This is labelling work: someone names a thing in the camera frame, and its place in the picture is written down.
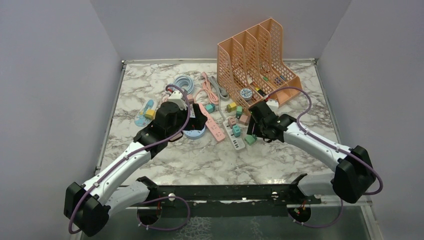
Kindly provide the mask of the teal plug adapter front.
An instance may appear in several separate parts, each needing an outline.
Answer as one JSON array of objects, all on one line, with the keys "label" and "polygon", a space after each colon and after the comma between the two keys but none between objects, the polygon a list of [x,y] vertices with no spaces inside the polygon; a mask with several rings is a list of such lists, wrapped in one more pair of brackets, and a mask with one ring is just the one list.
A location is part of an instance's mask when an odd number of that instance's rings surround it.
[{"label": "teal plug adapter front", "polygon": [[232,134],[236,138],[239,138],[242,134],[241,128],[237,124],[233,125],[231,130],[232,130]]}]

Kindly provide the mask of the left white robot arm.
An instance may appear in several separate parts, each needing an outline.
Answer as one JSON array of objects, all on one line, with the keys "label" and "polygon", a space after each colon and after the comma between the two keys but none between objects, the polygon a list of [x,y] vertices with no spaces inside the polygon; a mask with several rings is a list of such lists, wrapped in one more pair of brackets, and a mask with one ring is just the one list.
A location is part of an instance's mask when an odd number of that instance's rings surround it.
[{"label": "left white robot arm", "polygon": [[84,232],[92,237],[112,214],[137,203],[149,206],[168,199],[167,195],[159,195],[159,187],[147,177],[122,189],[119,186],[169,142],[178,140],[182,131],[202,130],[207,120],[197,103],[183,108],[171,101],[162,103],[150,125],[141,129],[107,168],[83,184],[73,182],[67,187],[64,215],[69,218],[69,233]]}]

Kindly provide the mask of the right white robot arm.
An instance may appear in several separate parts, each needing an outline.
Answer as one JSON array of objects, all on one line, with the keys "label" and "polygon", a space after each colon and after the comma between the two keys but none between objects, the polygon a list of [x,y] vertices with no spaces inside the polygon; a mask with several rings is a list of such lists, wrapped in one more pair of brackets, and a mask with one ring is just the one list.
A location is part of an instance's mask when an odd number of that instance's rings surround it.
[{"label": "right white robot arm", "polygon": [[313,138],[313,132],[288,114],[277,116],[265,101],[249,108],[254,130],[271,141],[293,145],[324,163],[332,173],[298,177],[288,190],[289,199],[300,204],[309,196],[335,195],[354,204],[366,194],[377,177],[368,151],[331,142],[324,137]]}]

